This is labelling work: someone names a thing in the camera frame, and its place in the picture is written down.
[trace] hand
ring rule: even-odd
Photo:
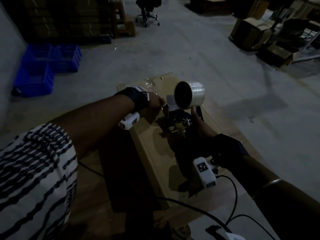
[[[217,132],[215,132],[205,122],[203,122],[202,119],[200,119],[195,107],[191,108],[191,116],[192,116],[192,120],[195,123],[195,126],[197,128],[199,136],[203,141],[207,141],[208,139],[213,138],[218,135]]]
[[[148,108],[158,109],[161,108],[166,103],[165,99],[155,94],[154,92],[149,92],[149,104]]]

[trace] striped shirt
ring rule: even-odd
[[[70,212],[77,158],[60,127],[40,125],[0,151],[0,239],[56,239]]]

